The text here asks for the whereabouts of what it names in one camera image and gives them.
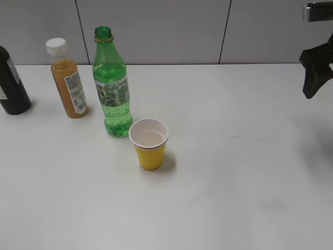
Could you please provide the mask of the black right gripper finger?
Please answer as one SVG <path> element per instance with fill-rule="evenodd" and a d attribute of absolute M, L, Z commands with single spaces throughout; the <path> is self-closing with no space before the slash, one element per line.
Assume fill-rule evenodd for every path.
<path fill-rule="evenodd" d="M 320 46 L 305 49 L 300 58 L 300 63 L 305 68 L 303 93 L 311 99 L 318 90 L 332 79 L 332 43 L 327 42 Z"/>

